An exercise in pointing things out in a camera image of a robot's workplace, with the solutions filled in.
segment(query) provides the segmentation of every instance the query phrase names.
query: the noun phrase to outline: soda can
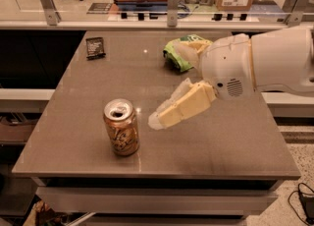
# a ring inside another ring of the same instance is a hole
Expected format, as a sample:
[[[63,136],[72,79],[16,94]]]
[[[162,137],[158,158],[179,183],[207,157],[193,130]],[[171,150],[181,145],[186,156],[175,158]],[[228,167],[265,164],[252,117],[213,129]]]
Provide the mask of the soda can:
[[[117,155],[128,156],[139,147],[137,119],[131,103],[125,99],[110,101],[103,115],[111,146]]]

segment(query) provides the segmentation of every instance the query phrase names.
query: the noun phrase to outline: white robotic arm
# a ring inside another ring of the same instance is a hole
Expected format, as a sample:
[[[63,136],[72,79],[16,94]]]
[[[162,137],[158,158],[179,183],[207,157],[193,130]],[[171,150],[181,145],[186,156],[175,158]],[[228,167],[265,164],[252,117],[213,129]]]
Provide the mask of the white robotic arm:
[[[167,105],[161,105],[149,117],[152,128],[168,128],[194,116],[209,108],[216,97],[239,99],[254,90],[314,96],[313,38],[309,28],[286,28],[251,38],[245,34],[222,38],[207,47],[199,61],[193,57],[190,62],[203,81],[182,83]],[[204,94],[199,94],[201,87]]]

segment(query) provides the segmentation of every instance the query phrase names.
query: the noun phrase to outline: workbench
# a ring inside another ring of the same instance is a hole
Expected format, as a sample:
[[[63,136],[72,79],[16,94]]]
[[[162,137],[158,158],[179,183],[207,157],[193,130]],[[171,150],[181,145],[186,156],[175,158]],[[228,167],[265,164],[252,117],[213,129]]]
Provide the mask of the workbench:
[[[226,34],[194,33],[213,41]],[[217,99],[167,130],[147,124],[180,82],[201,80],[163,57],[167,42],[182,36],[171,29],[88,31],[13,173],[32,178],[55,211],[164,216],[164,225],[187,216],[241,223],[264,211],[281,182],[300,172],[260,92]],[[86,58],[92,37],[103,38],[105,58]],[[116,98],[129,100],[138,119],[140,148],[128,157],[112,151],[103,121],[104,106]]]

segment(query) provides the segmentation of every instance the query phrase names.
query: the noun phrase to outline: floor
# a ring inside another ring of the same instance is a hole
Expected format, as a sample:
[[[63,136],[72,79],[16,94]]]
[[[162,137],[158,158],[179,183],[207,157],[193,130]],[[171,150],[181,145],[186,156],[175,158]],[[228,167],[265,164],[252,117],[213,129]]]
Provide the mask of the floor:
[[[29,0],[0,0],[0,21],[1,20],[27,20],[33,19],[35,11],[38,11],[39,1],[33,0],[35,3],[29,4]],[[55,0],[56,7],[59,10],[63,10],[64,20],[71,20],[73,18],[73,12],[80,11],[83,9],[84,12],[90,7],[92,2],[109,2],[110,0]],[[282,6],[285,0],[275,0],[278,5]],[[85,18],[85,13],[80,16],[82,19]],[[309,127],[310,134],[314,134],[314,127]],[[314,140],[310,137],[308,140],[301,141],[296,137],[294,140],[289,140],[287,143],[288,149],[293,156],[295,163],[297,164],[302,176],[297,181],[285,181],[281,186],[278,187],[276,193],[279,198],[269,206],[259,216],[249,216],[247,218],[247,226],[298,226],[304,225],[293,209],[288,204],[288,197],[296,190],[298,183],[306,183],[310,187],[314,188]],[[297,198],[297,194],[291,197],[291,204],[296,209],[296,212],[304,217],[304,212]]]

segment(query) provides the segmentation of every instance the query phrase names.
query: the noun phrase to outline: metal bracket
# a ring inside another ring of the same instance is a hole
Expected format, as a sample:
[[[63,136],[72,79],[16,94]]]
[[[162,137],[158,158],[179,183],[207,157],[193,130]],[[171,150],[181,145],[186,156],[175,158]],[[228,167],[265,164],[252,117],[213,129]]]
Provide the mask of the metal bracket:
[[[303,13],[309,3],[309,0],[296,0],[291,14],[286,18],[286,24],[289,27],[298,26],[303,17]]]
[[[45,12],[47,24],[49,26],[56,26],[61,21],[60,15],[57,12],[53,0],[40,0],[42,8]]]

